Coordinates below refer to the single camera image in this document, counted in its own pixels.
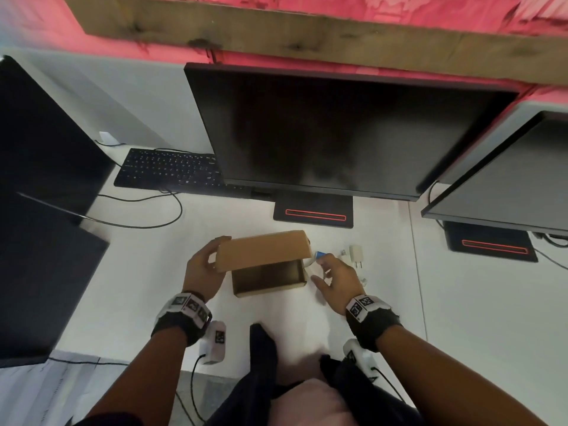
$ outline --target hand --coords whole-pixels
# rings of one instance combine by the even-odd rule
[[[324,299],[337,314],[345,315],[345,307],[355,296],[365,294],[357,272],[332,254],[326,254],[316,260],[323,268],[326,278],[331,278],[331,285],[312,275],[311,279]]]
[[[231,236],[216,237],[189,259],[182,291],[199,293],[203,296],[205,302],[210,301],[217,294],[226,272],[217,272],[215,263],[209,263],[209,257],[217,252],[221,243],[229,240],[231,240]]]

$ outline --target monitor stand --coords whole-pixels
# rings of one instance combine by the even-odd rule
[[[275,194],[276,221],[353,228],[353,197],[280,190]]]
[[[444,232],[450,251],[538,261],[529,234],[521,230],[445,221]]]

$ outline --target keyboard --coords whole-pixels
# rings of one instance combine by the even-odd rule
[[[132,148],[114,180],[117,187],[249,199],[252,189],[227,185],[214,154]]]

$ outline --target cardboard box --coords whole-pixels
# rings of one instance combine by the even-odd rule
[[[231,272],[238,298],[303,287],[307,282],[303,259],[312,257],[303,230],[241,237],[222,243],[215,267]]]

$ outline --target wrist strap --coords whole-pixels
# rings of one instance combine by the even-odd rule
[[[377,352],[375,340],[391,326],[401,325],[399,316],[384,301],[366,294],[356,296],[347,304],[345,317],[361,347]]]
[[[188,346],[205,335],[213,315],[200,296],[180,293],[166,302],[154,322],[154,333],[170,327],[180,327],[188,337]]]

